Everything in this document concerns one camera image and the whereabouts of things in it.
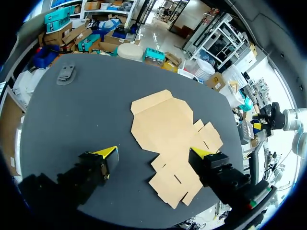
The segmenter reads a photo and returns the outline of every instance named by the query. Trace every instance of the cardboard sheet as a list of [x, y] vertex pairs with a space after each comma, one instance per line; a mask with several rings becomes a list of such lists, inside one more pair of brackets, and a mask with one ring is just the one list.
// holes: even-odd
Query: cardboard sheet
[[132, 102], [131, 132], [142, 149], [159, 153], [152, 162], [157, 172], [149, 184], [172, 208], [182, 200], [189, 205], [202, 188], [189, 164], [189, 149], [216, 153], [222, 146], [218, 132], [209, 122], [193, 124], [189, 105], [164, 90]]

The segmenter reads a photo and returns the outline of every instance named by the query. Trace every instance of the floor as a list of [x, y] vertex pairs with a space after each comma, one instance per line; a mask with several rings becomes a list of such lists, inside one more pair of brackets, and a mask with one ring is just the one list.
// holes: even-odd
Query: floor
[[[143, 50], [147, 47], [160, 50], [162, 52], [170, 52], [185, 60], [185, 55], [180, 47], [185, 43], [185, 39], [169, 32], [169, 25], [157, 19], [156, 14], [151, 12], [148, 16], [146, 24], [139, 29], [136, 39], [141, 40], [140, 46]], [[222, 225], [223, 220], [215, 215], [215, 206], [201, 212], [193, 218], [193, 221], [200, 225], [200, 229], [209, 230]]]
[[185, 60], [184, 53], [179, 47], [185, 43], [185, 39], [169, 32], [169, 25], [156, 18], [155, 13], [151, 12], [146, 24], [141, 25], [136, 40], [141, 40], [140, 46], [143, 50], [147, 47], [170, 52], [176, 57]]

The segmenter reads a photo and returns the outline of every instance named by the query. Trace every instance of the white shelving unit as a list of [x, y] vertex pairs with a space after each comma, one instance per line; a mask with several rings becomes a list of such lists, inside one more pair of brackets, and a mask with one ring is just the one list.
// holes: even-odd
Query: white shelving unit
[[55, 7], [51, 7], [51, 6], [50, 6], [50, 9], [54, 9], [54, 8], [57, 8], [57, 7], [65, 6], [65, 5], [72, 4], [72, 3], [77, 4], [77, 3], [80, 2], [80, 1], [83, 1], [83, 0], [72, 0], [72, 1], [67, 1], [67, 2], [64, 2], [64, 3], [60, 4], [60, 5], [55, 6]]
[[51, 9], [55, 9], [55, 8], [59, 8], [59, 7], [65, 7], [65, 6], [68, 6], [68, 5], [74, 5], [74, 4], [81, 3], [81, 12], [80, 13], [72, 14], [72, 15], [70, 15], [70, 17], [79, 16], [80, 19], [84, 19], [84, 18], [86, 18], [91, 13], [121, 14], [121, 15], [126, 15], [127, 16], [127, 20], [125, 22], [125, 28], [128, 28], [129, 24], [131, 22], [134, 10], [135, 10], [137, 4], [139, 3], [139, 0], [128, 0], [128, 1], [133, 2], [132, 7], [130, 9], [130, 12], [127, 12], [127, 11], [114, 11], [114, 10], [101, 10], [101, 9], [86, 11], [84, 8], [85, 8], [85, 4], [87, 3], [87, 0], [71, 0], [71, 1], [67, 1], [65, 3], [62, 3], [62, 4], [58, 5], [58, 6], [55, 6], [55, 7], [51, 7], [50, 6], [50, 8]]
[[[191, 60], [194, 58], [197, 58], [199, 56], [199, 52], [201, 50], [206, 51], [208, 54], [210, 54], [214, 59], [220, 62], [220, 64], [217, 66], [218, 69], [220, 69], [227, 61], [229, 61], [233, 56], [240, 59], [240, 56], [238, 55], [237, 51], [243, 46], [245, 39], [239, 37], [239, 35], [231, 28], [229, 21], [232, 20], [232, 17], [230, 14], [226, 14], [224, 18], [221, 20], [221, 22], [212, 29], [209, 36], [205, 39], [205, 41], [199, 46], [198, 49], [195, 50], [193, 53], [193, 56], [190, 58]], [[209, 49], [213, 46], [213, 44], [218, 40], [218, 38], [222, 36], [223, 40], [226, 40], [226, 45], [223, 47], [223, 49], [218, 53], [224, 53], [226, 56], [225, 60], [220, 60], [217, 55], [212, 54]]]

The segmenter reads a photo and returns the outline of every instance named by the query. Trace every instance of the gray table surface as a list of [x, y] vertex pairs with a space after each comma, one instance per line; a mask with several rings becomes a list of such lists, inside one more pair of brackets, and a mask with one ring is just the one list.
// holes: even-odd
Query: gray table surface
[[[63, 64], [74, 63], [75, 80], [56, 84]], [[29, 103], [21, 136], [23, 177], [44, 173], [56, 182], [85, 151], [119, 148], [119, 163], [104, 187], [78, 207], [95, 218], [123, 226], [167, 228], [208, 209], [219, 200], [202, 188], [189, 206], [164, 203], [148, 184], [155, 174], [156, 153], [142, 150], [133, 135], [131, 102], [168, 89], [193, 110], [193, 122], [211, 121], [221, 147], [243, 171], [242, 150], [234, 116], [226, 98], [186, 77], [118, 57], [66, 54], [46, 72]]]

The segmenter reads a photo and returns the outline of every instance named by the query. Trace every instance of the shelf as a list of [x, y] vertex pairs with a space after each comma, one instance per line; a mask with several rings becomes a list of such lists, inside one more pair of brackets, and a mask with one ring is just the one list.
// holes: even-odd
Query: shelf
[[74, 14], [71, 14], [71, 15], [69, 15], [70, 17], [71, 16], [79, 16], [81, 13], [74, 13]]
[[60, 6], [64, 6], [64, 5], [67, 5], [67, 4], [70, 4], [70, 3], [74, 3], [74, 2], [77, 2], [77, 1], [82, 1], [82, 0], [72, 0], [72, 1], [67, 1], [67, 2], [64, 2], [60, 5], [57, 5], [55, 7], [50, 7], [50, 9], [54, 9], [54, 8], [57, 8], [57, 7], [60, 7]]
[[93, 13], [93, 12], [105, 12], [105, 13], [120, 13], [120, 14], [126, 14], [128, 15], [129, 12], [127, 11], [112, 11], [112, 10], [90, 10], [90, 11], [84, 11], [85, 13]]

